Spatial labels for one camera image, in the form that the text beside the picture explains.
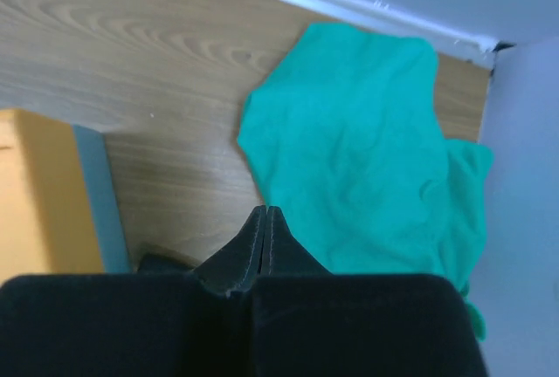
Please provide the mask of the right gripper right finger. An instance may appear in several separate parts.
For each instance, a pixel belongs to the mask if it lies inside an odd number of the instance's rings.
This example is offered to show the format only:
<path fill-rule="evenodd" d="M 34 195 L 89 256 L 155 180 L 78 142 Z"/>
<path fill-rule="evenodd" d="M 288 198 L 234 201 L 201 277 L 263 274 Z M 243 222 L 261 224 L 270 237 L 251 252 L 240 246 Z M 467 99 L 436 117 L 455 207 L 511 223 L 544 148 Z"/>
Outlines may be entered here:
<path fill-rule="evenodd" d="M 267 212 L 252 287 L 257 376 L 484 376 L 461 295 L 429 274 L 332 275 Z"/>

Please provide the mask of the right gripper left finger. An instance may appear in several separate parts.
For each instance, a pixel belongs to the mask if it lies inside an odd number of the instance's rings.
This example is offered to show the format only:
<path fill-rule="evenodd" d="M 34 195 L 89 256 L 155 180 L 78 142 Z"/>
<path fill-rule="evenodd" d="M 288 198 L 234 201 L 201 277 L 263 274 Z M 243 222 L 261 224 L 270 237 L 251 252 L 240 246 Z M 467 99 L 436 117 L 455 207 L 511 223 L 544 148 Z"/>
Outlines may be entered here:
<path fill-rule="evenodd" d="M 23 275 L 1 288 L 4 376 L 250 376 L 247 289 L 266 210 L 194 270 L 147 256 L 130 274 Z"/>

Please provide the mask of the yellow and grey drawer box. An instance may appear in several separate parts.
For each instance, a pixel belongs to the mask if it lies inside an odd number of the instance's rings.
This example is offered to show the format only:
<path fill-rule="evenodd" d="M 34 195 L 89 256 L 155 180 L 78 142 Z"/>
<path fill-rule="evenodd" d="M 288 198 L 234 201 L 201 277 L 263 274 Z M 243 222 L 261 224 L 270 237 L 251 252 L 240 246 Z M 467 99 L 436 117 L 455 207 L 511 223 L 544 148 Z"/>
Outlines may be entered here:
<path fill-rule="evenodd" d="M 2 110 L 2 281 L 131 270 L 103 135 Z"/>

